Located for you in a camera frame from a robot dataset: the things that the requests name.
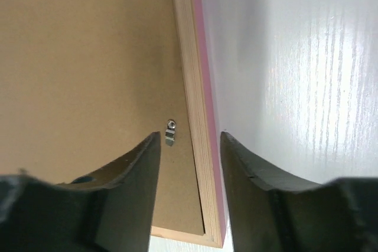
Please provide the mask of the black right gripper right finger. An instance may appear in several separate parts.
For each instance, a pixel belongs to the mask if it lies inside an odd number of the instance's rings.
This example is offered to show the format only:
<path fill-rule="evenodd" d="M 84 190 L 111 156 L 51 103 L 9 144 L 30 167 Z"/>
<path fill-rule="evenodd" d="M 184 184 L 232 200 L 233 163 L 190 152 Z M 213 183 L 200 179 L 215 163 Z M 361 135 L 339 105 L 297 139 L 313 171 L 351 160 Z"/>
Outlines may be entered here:
<path fill-rule="evenodd" d="M 227 132 L 220 152 L 235 251 L 377 250 L 376 178 L 311 182 Z"/>

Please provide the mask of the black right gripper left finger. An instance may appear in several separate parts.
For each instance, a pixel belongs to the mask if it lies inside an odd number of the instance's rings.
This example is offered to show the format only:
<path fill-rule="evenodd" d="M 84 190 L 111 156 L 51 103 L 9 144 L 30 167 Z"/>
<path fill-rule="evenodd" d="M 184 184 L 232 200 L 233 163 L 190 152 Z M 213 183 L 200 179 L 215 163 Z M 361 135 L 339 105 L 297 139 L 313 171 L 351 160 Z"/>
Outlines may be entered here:
<path fill-rule="evenodd" d="M 68 184 L 1 176 L 2 251 L 147 251 L 161 136 Z"/>

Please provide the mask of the brown cardboard backing board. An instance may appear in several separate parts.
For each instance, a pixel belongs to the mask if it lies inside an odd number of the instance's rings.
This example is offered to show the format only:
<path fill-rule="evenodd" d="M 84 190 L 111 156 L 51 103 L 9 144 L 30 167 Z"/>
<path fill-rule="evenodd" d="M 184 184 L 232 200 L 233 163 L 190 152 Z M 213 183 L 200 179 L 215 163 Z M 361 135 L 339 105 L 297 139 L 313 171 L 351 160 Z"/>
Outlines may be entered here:
<path fill-rule="evenodd" d="M 1 173 L 69 183 L 177 124 L 154 226 L 204 232 L 172 0 L 1 0 Z"/>

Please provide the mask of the pink wooden picture frame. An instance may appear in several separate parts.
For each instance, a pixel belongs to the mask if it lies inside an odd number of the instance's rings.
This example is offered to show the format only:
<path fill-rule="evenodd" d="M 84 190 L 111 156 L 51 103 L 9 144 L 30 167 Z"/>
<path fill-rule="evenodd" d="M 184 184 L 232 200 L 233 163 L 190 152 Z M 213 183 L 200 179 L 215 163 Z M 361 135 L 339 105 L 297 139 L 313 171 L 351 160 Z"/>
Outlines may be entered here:
<path fill-rule="evenodd" d="M 202 0 L 174 0 L 174 6 L 204 234 L 195 235 L 156 226 L 152 228 L 151 234 L 164 239 L 222 248 L 227 218 Z"/>

